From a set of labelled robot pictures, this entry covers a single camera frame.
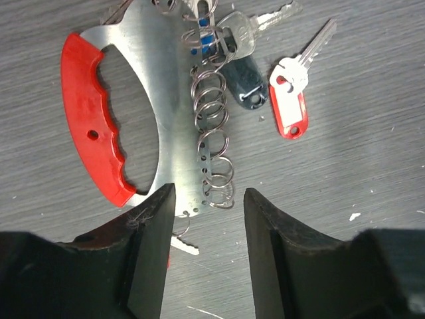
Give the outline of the metal key organizer red handle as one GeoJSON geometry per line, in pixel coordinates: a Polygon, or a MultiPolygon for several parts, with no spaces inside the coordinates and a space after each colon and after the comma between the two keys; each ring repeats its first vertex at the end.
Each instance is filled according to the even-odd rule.
{"type": "Polygon", "coordinates": [[[113,205],[135,207],[147,195],[124,177],[119,131],[97,77],[110,46],[134,71],[155,116],[159,158],[149,192],[173,183],[178,217],[194,217],[206,207],[234,206],[234,169],[219,173],[212,168],[214,163],[230,163],[228,144],[209,149],[209,137],[224,135],[228,122],[226,79],[214,57],[190,53],[200,39],[201,19],[211,20],[211,46],[219,42],[216,6],[208,1],[201,11],[196,1],[125,1],[101,25],[66,38],[60,79],[70,135],[92,181],[113,205]]]}

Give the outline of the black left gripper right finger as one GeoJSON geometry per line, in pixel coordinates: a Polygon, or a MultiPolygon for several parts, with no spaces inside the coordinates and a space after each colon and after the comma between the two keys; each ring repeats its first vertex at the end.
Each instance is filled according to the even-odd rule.
{"type": "Polygon", "coordinates": [[[257,318],[423,318],[424,232],[367,229],[350,241],[244,194],[257,318]]]}

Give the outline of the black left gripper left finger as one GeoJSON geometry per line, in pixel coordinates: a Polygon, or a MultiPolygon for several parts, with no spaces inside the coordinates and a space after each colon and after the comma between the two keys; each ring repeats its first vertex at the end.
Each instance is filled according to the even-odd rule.
{"type": "Polygon", "coordinates": [[[175,186],[72,242],[1,234],[2,318],[158,318],[175,186]]]}

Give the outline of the silver key with red tag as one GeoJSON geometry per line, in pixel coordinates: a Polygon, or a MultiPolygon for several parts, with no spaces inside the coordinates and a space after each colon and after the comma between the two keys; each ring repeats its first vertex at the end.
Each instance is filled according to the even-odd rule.
{"type": "Polygon", "coordinates": [[[281,59],[269,77],[269,93],[280,135],[288,140],[300,138],[308,129],[309,118],[303,90],[309,83],[308,71],[313,59],[337,30],[330,19],[304,50],[294,57],[281,59]]]}

